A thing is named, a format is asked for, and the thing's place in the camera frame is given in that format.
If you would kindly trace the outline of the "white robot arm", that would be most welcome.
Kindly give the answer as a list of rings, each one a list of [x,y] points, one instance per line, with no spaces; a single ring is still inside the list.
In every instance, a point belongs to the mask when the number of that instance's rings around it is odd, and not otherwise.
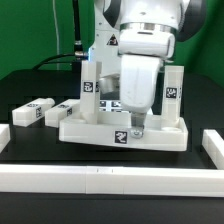
[[[194,36],[206,18],[206,0],[93,0],[95,41],[90,59],[102,63],[101,91],[118,91],[131,113],[130,134],[141,138],[159,72],[175,44]]]

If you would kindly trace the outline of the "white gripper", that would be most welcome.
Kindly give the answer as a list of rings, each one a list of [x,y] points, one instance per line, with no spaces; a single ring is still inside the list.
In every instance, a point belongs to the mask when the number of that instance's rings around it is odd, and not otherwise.
[[[168,32],[126,29],[120,33],[120,100],[122,108],[131,113],[132,138],[143,137],[159,70],[173,56],[174,46],[175,36]]]

